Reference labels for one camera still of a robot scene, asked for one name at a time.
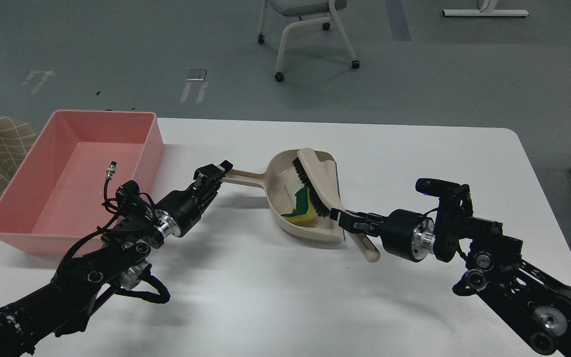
yellow sponge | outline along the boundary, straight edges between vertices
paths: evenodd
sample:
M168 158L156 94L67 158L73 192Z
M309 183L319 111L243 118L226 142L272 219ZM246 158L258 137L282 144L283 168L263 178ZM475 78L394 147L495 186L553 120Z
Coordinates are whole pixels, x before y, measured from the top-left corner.
M310 191L308 188L301 187L294 191L293 187L286 187L285 190L288 191L292 201L292 213L283 214L281 217L293 224L312 221L317 213L310 202Z

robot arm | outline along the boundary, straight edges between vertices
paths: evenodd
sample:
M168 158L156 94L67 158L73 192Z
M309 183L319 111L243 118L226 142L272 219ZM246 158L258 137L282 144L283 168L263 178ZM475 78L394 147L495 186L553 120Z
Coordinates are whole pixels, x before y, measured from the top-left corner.
M201 167L186 190L174 190L156 204L147 194L149 202L141 198L135 181L121 185L115 199L107 199L107 183L115 172L112 163L107 170L104 206L114 216L72 246L49 284L0 308L0 357L32 354L36 343L52 332L57 337L83 332L91 315L114 294L168 302L168 290L151 274L151 264L145 259L151 247L160 248L168 236L182 237L200 220L231 169L228 161ZM74 257L97 235L102 235L102 248ZM140 282L149 283L157 294L132 291ZM108 289L98 296L105 284Z
M453 286L456 295L478 295L535 352L571 357L571 287L521 259L523 242L504 236L501 223L473 217L468 185L421 178L415 189L440 199L434 222L406 210L384 217L333 209L330 218L349 232L380 237L388 253L413 262L428 254L450 262L457 251L467 271ZM467 254L463 238L472 241Z

dustpan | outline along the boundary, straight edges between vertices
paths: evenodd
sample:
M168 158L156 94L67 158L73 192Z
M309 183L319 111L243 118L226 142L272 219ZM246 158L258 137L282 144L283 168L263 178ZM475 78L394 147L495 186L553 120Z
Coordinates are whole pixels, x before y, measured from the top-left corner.
M286 186L299 182L299 176L292 165L297 158L297 149L279 152L263 174L233 169L226 174L222 181L236 183L263 189L270 205L270 210L277 225L293 236L317 241L343 241L343 230L338 223L328 217L315 217L304 226L298 226L286 221L281 214L292 212L292 202L286 191ZM336 161L325 151L315 151L319 161L324 165L327 176L338 192L338 177Z

pink plastic bin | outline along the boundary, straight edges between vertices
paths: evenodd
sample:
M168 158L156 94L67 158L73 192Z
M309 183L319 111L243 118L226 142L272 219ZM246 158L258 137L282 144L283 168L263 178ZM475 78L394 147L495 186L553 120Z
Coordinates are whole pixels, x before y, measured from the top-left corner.
M64 254L104 226L105 170L116 161L108 196L133 179L148 192L164 145L155 113L56 111L0 198L0 240L27 253ZM100 240L81 252L100 248Z

gray chair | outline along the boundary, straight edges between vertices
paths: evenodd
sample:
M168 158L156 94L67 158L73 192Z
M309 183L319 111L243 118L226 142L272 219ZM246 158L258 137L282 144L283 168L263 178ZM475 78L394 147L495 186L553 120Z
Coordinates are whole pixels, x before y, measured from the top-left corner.
M338 27L338 32L340 32L343 41L345 42L347 50L349 51L349 56L351 56L351 68L358 69L360 67L360 62L356 59L356 53L351 47L351 43L349 42L349 38L347 38L347 33L345 32L341 18L338 16L338 10L342 10L347 7L347 0L263 0L259 22L259 36L257 36L257 41L260 44L265 42L263 27L265 25L268 3L270 3L276 12L283 16L299 18L298 22L293 22L286 26L283 34L281 34L281 43L279 44L279 54L277 55L277 65L275 67L275 79L277 82L281 82L284 79L284 74L281 68L284 60L284 52L286 51L288 34L292 29L296 29L298 27L322 24L322 29L327 31L330 29L330 23L334 22L336 27ZM303 20L304 16L315 14L323 14L323 17Z

